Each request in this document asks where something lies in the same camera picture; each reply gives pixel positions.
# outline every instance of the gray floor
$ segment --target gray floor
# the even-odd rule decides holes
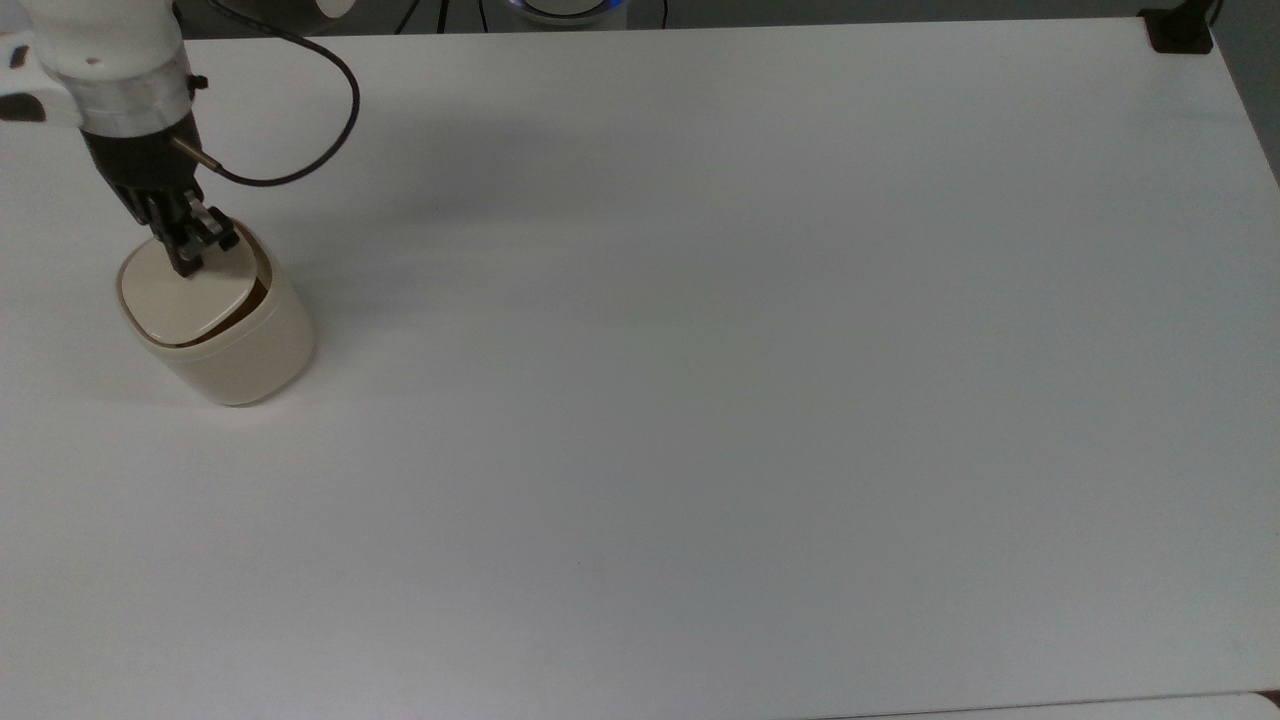
[[[477,3],[490,29],[511,27],[504,0],[452,0],[445,32],[481,32]],[[0,0],[0,31],[20,23],[15,0]],[[774,24],[881,23],[1012,18],[1133,17],[1176,0],[668,0],[671,28]],[[178,0],[189,37],[236,37],[244,31],[202,0]],[[326,35],[394,32],[412,0],[358,0]],[[655,28],[662,0],[632,0],[630,26]],[[407,33],[435,32],[440,0],[421,0]],[[1272,172],[1280,178],[1280,0],[1226,0],[1215,33],[1249,110]]]

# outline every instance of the metal connector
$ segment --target metal connector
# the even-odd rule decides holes
[[[206,155],[204,150],[196,147],[195,145],[191,145],[186,140],[183,140],[180,137],[170,137],[169,142],[172,142],[174,147],[177,147],[178,150],[180,150],[183,155],[191,158],[192,160],[195,160],[195,161],[200,163],[201,165],[209,168],[210,170],[214,170],[216,173],[216,172],[220,172],[223,169],[223,164],[221,163],[219,163],[218,160],[214,160],[212,158],[210,158],[209,155]]]

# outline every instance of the black cable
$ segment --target black cable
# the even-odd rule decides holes
[[[444,35],[444,20],[449,17],[449,0],[440,0],[440,14],[435,17],[435,35]]]
[[[338,140],[333,141],[333,145],[330,145],[329,149],[325,150],[323,155],[320,155],[319,158],[316,158],[315,161],[312,161],[310,165],[302,168],[301,170],[297,170],[294,173],[289,173],[287,176],[280,176],[278,178],[268,178],[268,179],[246,178],[243,176],[238,176],[238,174],[228,170],[227,168],[223,168],[221,163],[214,160],[212,158],[210,158],[209,155],[205,155],[204,152],[200,152],[198,150],[193,150],[191,147],[184,147],[183,151],[188,152],[188,154],[198,154],[198,155],[193,155],[193,156],[196,158],[196,160],[200,161],[200,164],[205,165],[210,170],[214,170],[219,176],[221,176],[221,177],[224,177],[224,178],[227,178],[227,179],[229,179],[229,181],[232,181],[234,183],[247,184],[250,187],[275,187],[275,186],[291,183],[291,182],[293,182],[296,179],[301,179],[301,178],[305,178],[306,176],[310,176],[317,168],[320,168],[320,165],[324,165],[325,163],[328,163],[329,158],[333,158],[334,154],[338,152],[338,149],[342,147],[342,145],[344,142],[347,142],[347,137],[351,136],[351,129],[356,127],[356,118],[360,117],[360,83],[356,82],[355,73],[351,72],[351,68],[347,67],[347,63],[342,61],[342,58],[334,55],[329,49],[326,49],[326,47],[324,47],[321,45],[316,45],[315,42],[311,42],[310,40],[306,40],[303,37],[298,37],[298,36],[296,36],[296,35],[293,35],[291,32],[285,32],[285,31],[283,31],[283,29],[280,29],[278,27],[271,27],[271,26],[269,26],[266,23],[255,20],[253,18],[250,18],[247,15],[242,15],[242,14],[237,13],[236,10],[232,10],[227,5],[223,5],[220,3],[220,0],[206,0],[206,3],[209,3],[209,5],[212,9],[218,10],[223,15],[227,15],[228,18],[230,18],[230,19],[241,23],[241,24],[243,24],[244,27],[248,27],[248,28],[256,29],[256,31],[259,31],[261,33],[271,35],[271,36],[279,37],[280,40],[287,40],[287,41],[289,41],[289,42],[292,42],[294,45],[300,45],[302,47],[306,47],[307,50],[311,50],[312,53],[316,53],[316,54],[321,55],[324,59],[326,59],[330,63],[333,63],[334,65],[337,65],[338,69],[342,70],[342,74],[347,78],[347,82],[351,85],[351,114],[347,117],[347,124],[343,126],[342,132],[338,135]]]
[[[417,3],[419,0],[413,0],[412,3],[408,4],[408,10],[404,10],[404,17],[401,18],[401,24],[396,26],[394,35],[399,35],[401,32],[404,31],[404,26],[408,24],[408,19],[413,17],[413,10],[417,9]]]

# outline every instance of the white tabletop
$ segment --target white tabletop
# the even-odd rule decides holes
[[[1257,694],[1228,694],[938,712],[927,720],[1280,720],[1280,708]]]
[[[1280,687],[1280,192],[1140,20],[334,38],[214,407],[0,127],[0,716],[777,720]],[[206,147],[346,113],[189,47]]]

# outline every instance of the container lid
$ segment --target container lid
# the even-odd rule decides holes
[[[161,345],[183,345],[218,327],[248,299],[257,259],[247,242],[211,247],[205,266],[182,277],[160,242],[143,243],[120,270],[120,299],[133,322]]]

